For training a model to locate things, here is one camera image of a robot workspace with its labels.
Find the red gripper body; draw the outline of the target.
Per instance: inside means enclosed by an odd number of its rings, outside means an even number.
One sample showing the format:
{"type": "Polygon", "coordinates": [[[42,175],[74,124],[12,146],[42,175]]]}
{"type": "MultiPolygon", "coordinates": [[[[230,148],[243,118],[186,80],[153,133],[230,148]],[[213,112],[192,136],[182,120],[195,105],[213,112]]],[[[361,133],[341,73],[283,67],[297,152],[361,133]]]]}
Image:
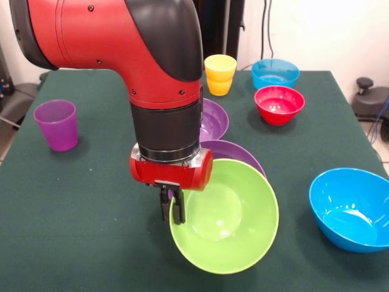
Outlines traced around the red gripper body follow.
{"type": "Polygon", "coordinates": [[[213,167],[212,151],[201,148],[192,158],[172,164],[162,164],[143,159],[139,145],[135,144],[129,157],[133,178],[153,186],[158,183],[179,185],[182,189],[203,190],[210,180],[213,167]]]}

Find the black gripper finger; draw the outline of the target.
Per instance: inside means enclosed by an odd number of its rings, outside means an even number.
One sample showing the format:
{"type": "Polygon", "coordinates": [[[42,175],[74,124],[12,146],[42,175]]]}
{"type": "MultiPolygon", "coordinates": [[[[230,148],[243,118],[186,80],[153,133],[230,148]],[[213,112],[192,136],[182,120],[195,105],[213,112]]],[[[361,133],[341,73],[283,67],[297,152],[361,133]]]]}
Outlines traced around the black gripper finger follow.
{"type": "Polygon", "coordinates": [[[169,209],[170,209],[170,197],[169,189],[166,186],[160,188],[160,205],[163,221],[169,221],[169,209]]]}
{"type": "Polygon", "coordinates": [[[175,224],[185,223],[184,193],[181,187],[173,188],[173,218],[175,224]]]}

